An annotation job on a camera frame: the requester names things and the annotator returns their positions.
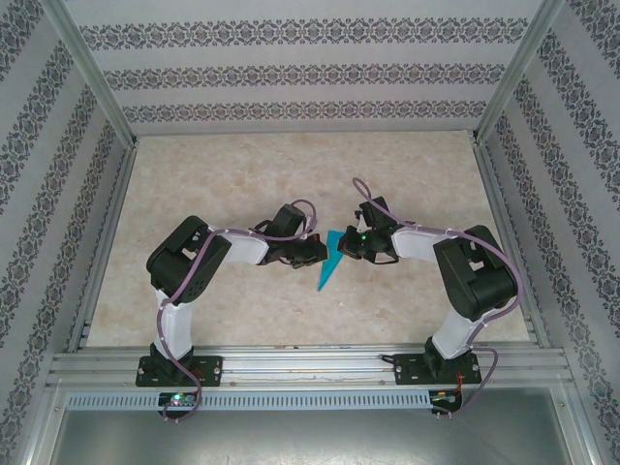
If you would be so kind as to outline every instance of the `damask pattern wall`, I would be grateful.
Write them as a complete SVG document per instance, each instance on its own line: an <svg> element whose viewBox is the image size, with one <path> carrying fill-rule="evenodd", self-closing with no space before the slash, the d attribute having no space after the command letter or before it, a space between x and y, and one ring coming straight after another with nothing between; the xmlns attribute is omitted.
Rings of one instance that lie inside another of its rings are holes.
<svg viewBox="0 0 620 465"><path fill-rule="evenodd" d="M125 147L41 5L0 1L0 464L66 348Z"/></svg>
<svg viewBox="0 0 620 465"><path fill-rule="evenodd" d="M474 129L541 0L68 0L138 135Z"/></svg>
<svg viewBox="0 0 620 465"><path fill-rule="evenodd" d="M487 141L547 330L620 462L620 15L562 7Z"/></svg>

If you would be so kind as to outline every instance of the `beige marble surface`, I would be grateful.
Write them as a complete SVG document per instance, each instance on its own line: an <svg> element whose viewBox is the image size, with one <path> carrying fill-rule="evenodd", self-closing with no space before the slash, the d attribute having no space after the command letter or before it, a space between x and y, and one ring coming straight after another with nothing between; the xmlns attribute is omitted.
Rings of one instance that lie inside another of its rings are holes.
<svg viewBox="0 0 620 465"><path fill-rule="evenodd" d="M89 346L143 346L155 334L156 301L145 263L188 215L222 227L271 219L306 198L318 232L344 231L364 179L390 209L427 226L493 226L465 132L222 135L144 138L114 238ZM199 345L423 342L450 303L437 266L375 266L344 258L317 292L321 266L223 265L199 298ZM520 312L480 340L527 340Z"/></svg>

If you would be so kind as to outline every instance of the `blue triangular object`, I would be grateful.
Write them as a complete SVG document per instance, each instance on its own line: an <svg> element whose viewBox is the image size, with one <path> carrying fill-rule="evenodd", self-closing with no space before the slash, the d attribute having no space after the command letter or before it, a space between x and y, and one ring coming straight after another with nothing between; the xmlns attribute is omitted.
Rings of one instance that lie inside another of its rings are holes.
<svg viewBox="0 0 620 465"><path fill-rule="evenodd" d="M333 270L340 263L342 259L342 252L338 252L338 241L342 237L344 232L329 230L327 233L327 260L323 262L321 268L321 279L319 280L319 291L327 284Z"/></svg>

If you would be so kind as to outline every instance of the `perforated metal strip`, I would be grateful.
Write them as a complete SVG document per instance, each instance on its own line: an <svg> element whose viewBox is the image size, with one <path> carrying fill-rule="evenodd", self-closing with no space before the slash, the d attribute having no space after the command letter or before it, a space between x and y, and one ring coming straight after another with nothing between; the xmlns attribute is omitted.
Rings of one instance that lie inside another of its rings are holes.
<svg viewBox="0 0 620 465"><path fill-rule="evenodd" d="M157 409L157 392L72 393L72 411L152 411ZM202 398L200 410L380 410L428 409L428 390L367 390L330 392L210 392ZM188 410L172 408L171 410Z"/></svg>

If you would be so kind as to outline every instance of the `purple cable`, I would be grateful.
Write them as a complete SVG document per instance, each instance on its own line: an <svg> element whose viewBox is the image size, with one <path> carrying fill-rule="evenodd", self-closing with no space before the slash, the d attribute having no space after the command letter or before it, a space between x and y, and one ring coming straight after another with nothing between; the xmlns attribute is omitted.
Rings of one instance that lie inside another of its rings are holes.
<svg viewBox="0 0 620 465"><path fill-rule="evenodd" d="M497 362L499 360L499 354L497 353L497 351L495 349L491 349L490 347L480 347L480 346L474 347L473 345L474 339L476 339L476 336L478 336L482 328L485 327L488 322L492 322L493 320L497 320L498 318L502 318L505 315L508 315L512 310L514 310L519 305L519 303L521 302L521 299L523 298L523 280L521 279L521 275L518 269L516 268L516 266L514 265L514 263L512 263L511 260L506 255L504 255L504 253L501 250L499 250L497 247L493 247L488 242L478 239L477 237L474 237L470 234L467 234L461 231L442 230L438 228L428 228L426 226L412 225L410 222L403 220L402 218L394 215L389 210L383 208L378 203L373 201L372 194L370 193L370 189L368 188L368 185L364 181L362 181L358 177L354 177L353 185L356 187L357 191L361 194L361 196L366 199L367 202L370 202L370 204L373 205L375 208L377 208L379 211L387 215L389 218L394 220L399 225L404 226L405 228L409 228L410 230L414 230L414 231L420 231L423 233L432 233L432 234L440 234L440 235L443 235L443 234L455 235L457 237L462 237L464 239L470 240L478 244L481 247L484 247L486 250L492 252L502 262L506 264L506 267L511 271L511 275L514 278L514 281L516 282L516 298L514 299L514 301L508 307L506 307L506 309L502 310L501 312L496 313L495 315L491 315L490 317L480 322L480 324L476 327L476 329L474 329L474 332L472 332L472 335L469 337L469 339L467 339L466 344L472 350L477 351L477 352L493 353L493 363L491 364L491 367L486 373L486 376L480 383L480 386L478 386L478 389L476 389L474 394L472 394L472 396L470 397L470 399L467 401L465 405L463 405L458 411L452 414L454 416L462 412L465 409L465 407L472 404L478 398L482 389L489 382L489 380L491 379L491 375L493 374L493 372L495 371L495 368L497 367Z"/></svg>
<svg viewBox="0 0 620 465"><path fill-rule="evenodd" d="M286 242L288 240L299 239L305 236L306 234L311 233L317 227L317 208L314 206L313 203L311 203L310 201L307 201L306 199L298 199L292 202L291 205L295 206L298 203L305 203L306 205L310 206L310 209L312 210L312 219L308 223L307 227L299 234L292 235L289 237L272 237L269 235L260 234L258 232L247 231L247 230L234 230L234 229L216 230L210 233L206 241L202 245L199 253L196 255L194 262L192 263L192 266L190 267L190 270L188 271L185 278L183 279L183 282L181 283L181 285L178 287L178 289L174 292L174 294L171 297L167 297L164 300L162 300L162 303L159 307L159 311L157 312L157 336L159 337L159 340L162 343L162 347L164 348L164 352L166 353L166 356L168 357L168 359L172 362L174 366L176 366L176 368L181 370L182 373L184 373L190 380L192 380L192 382L196 385L196 389L197 389L196 402L194 404L194 407L192 407L192 410L188 411L187 414L185 414L183 417L170 418L167 415L168 408L171 406L171 403L169 402L168 404L164 406L164 411L162 412L164 421L170 421L171 419L173 419L174 423L180 423L181 421L184 421L188 419L189 417L191 417L198 410L198 408L200 407L202 403L202 386L201 386L200 380L196 376L194 376L192 372L190 372L187 368L185 368L172 355L170 347L168 347L168 343L166 342L166 336L164 335L164 329L162 328L162 319L164 317L164 309L166 308L166 305L168 305L169 303L175 302L183 294L183 291L185 291L185 288L187 287L189 282L194 277L194 274L196 273L196 270L198 269L198 266L202 261L202 257L204 257L204 254L206 253L206 249L208 248L209 244L213 240L213 237L215 237L218 234L235 233L235 234L241 234L241 235L249 235L251 237L257 237L258 239L262 239L262 240Z"/></svg>

